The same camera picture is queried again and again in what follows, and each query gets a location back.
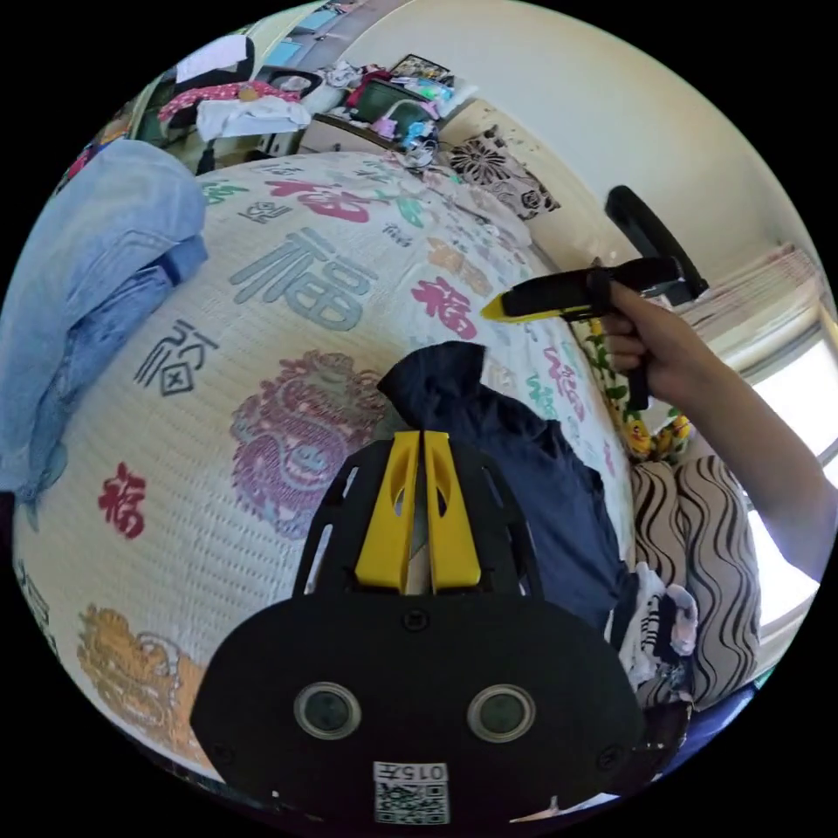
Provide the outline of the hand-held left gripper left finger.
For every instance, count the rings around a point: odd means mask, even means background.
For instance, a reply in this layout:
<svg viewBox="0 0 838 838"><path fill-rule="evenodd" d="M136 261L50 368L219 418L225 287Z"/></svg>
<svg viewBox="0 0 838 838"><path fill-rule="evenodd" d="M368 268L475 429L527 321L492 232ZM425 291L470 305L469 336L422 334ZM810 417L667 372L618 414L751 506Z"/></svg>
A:
<svg viewBox="0 0 838 838"><path fill-rule="evenodd" d="M378 448L384 455L367 532L355 565L365 588L405 591L411 560L420 433L403 431Z"/></svg>

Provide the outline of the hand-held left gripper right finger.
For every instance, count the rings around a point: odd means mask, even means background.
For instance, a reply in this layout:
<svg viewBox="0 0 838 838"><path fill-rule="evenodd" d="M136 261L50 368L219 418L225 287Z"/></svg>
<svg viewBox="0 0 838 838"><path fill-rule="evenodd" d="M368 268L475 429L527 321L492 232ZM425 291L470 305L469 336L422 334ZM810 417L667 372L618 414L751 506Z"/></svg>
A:
<svg viewBox="0 0 838 838"><path fill-rule="evenodd" d="M482 577L449 436L423 433L431 586L435 592L476 588Z"/></svg>

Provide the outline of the person's right hand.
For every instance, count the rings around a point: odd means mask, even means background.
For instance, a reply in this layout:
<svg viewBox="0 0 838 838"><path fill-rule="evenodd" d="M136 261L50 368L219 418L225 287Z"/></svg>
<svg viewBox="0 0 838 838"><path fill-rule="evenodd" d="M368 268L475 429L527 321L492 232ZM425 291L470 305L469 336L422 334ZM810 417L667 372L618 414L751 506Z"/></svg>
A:
<svg viewBox="0 0 838 838"><path fill-rule="evenodd" d="M674 312L614 281L609 288L613 311L601 325L613 369L643 367L650 393L685 412L711 380L718 358Z"/></svg>

